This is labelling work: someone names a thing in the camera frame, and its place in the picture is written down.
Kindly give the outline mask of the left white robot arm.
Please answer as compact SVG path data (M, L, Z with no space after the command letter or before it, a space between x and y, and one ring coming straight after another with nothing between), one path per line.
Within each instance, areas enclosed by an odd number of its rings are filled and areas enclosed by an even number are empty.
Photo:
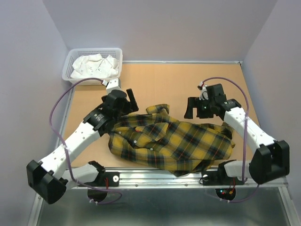
M29 186L48 204L60 200L76 186L98 190L104 182L105 168L96 161L73 169L71 163L93 142L108 134L118 120L139 110L133 91L113 90L102 97L102 103L92 110L75 131L49 155L26 166Z

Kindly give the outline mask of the yellow plaid long sleeve shirt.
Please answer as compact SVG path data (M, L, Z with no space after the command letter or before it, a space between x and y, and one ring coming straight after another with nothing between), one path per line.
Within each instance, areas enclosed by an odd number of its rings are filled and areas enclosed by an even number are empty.
M109 133L110 152L127 161L183 176L230 158L235 143L227 123L195 124L169 115L169 105L150 106L145 114L119 119Z

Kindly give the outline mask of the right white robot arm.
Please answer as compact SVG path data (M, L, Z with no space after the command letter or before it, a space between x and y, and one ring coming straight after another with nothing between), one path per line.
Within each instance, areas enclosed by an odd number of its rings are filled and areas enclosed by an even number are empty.
M227 99L222 84L198 86L199 97L189 97L185 119L193 118L193 109L200 119L220 117L244 140L244 147L250 147L253 157L250 161L228 161L219 164L217 180L226 184L233 178L244 182L253 179L257 184L285 177L290 172L290 147L284 141L277 141L265 133L235 99Z

